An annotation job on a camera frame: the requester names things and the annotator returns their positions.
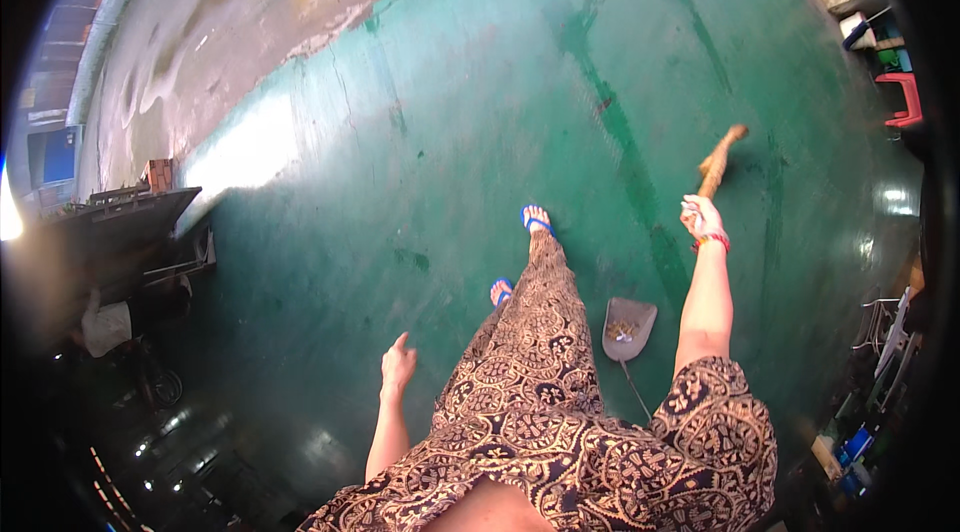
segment concrete floor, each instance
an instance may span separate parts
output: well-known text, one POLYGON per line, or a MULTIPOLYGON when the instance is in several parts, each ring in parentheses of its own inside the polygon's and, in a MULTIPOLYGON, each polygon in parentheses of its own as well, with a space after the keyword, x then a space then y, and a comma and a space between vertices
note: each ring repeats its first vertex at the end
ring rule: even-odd
MULTIPOLYGON (((680 197, 727 127, 750 127, 716 203, 731 353, 771 408, 782 469, 809 443, 858 302, 890 286, 917 234, 920 167, 812 0, 162 1, 135 0, 139 32, 125 23, 109 57, 99 179, 161 152, 204 187, 181 223, 210 212, 220 264, 163 342, 186 405, 228 413, 238 453, 305 504, 361 481, 380 354, 403 330, 420 353, 406 416, 424 436, 488 286, 522 270, 527 202, 550 210, 596 343, 609 297, 660 308, 630 363, 655 404, 694 263, 680 197), (201 21, 173 23, 186 19, 201 21), (187 37, 157 82, 162 47, 187 37), (312 56, 284 62, 297 51, 312 56), (121 62, 146 81, 131 110, 121 62)), ((643 422, 598 355, 609 414, 643 422)))
POLYGON ((367 18, 375 0, 130 0, 94 90, 77 192, 131 183, 197 148, 280 63, 367 18))

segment broom handle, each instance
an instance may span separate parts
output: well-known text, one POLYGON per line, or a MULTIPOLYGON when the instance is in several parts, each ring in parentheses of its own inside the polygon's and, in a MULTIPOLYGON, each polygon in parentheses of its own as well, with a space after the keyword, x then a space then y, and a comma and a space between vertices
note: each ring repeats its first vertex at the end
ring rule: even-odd
POLYGON ((730 126, 726 135, 717 143, 713 152, 700 164, 700 174, 703 176, 703 182, 700 184, 700 190, 697 195, 713 199, 717 188, 720 187, 720 180, 723 179, 723 173, 727 167, 727 152, 731 144, 743 138, 749 133, 747 127, 743 124, 730 126))

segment person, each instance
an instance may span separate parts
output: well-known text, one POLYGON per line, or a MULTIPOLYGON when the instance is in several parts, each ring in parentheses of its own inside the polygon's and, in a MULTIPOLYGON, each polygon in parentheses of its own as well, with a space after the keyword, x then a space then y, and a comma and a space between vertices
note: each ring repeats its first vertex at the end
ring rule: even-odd
POLYGON ((158 322, 185 316, 190 309, 193 289, 186 275, 177 278, 171 290, 148 293, 140 291, 127 300, 101 306, 100 289, 90 289, 87 309, 79 321, 79 329, 70 337, 91 357, 99 359, 115 347, 143 335, 158 322))
POLYGON ((547 213, 522 211, 530 262, 438 396, 410 447, 403 392, 416 350, 383 355, 366 482, 339 490, 300 530, 739 530, 768 510, 773 426, 730 359, 729 238, 709 199, 684 197, 697 262, 673 383, 649 427, 604 417, 586 310, 547 213))

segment green concrete floor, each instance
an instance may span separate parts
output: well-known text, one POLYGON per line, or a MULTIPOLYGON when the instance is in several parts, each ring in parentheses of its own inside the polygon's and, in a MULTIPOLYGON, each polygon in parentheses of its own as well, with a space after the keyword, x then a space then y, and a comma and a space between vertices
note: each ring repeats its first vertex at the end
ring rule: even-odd
MULTIPOLYGON (((630 363, 666 392, 692 272, 678 221, 734 123, 716 204, 732 239, 731 353, 767 401, 782 470, 917 233, 920 167, 888 141, 865 72, 813 0, 381 0, 261 82, 180 174, 213 206, 220 263, 166 339, 185 402, 231 414, 237 450, 305 502, 362 481, 380 354, 419 351, 405 413, 432 401, 516 279, 518 212, 550 211, 594 342, 607 299, 652 301, 630 363)), ((609 415, 643 422, 597 350, 609 415)))

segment dustpan handle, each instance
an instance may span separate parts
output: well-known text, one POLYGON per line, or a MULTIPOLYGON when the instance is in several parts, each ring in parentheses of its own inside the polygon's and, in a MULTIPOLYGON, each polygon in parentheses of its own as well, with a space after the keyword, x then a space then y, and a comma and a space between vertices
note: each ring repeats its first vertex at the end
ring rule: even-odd
POLYGON ((643 402, 643 398, 641 398, 641 394, 637 392, 636 390, 637 387, 633 385, 634 379, 630 377, 630 370, 627 369, 627 362, 621 359, 620 367, 623 368, 623 372, 627 375, 627 382, 630 384, 630 389, 634 391, 633 392, 634 394, 636 394, 636 398, 637 398, 636 400, 639 400, 641 402, 640 405, 643 407, 643 413, 647 414, 647 423, 650 423, 650 420, 653 419, 653 416, 650 415, 650 410, 647 409, 647 403, 643 402))

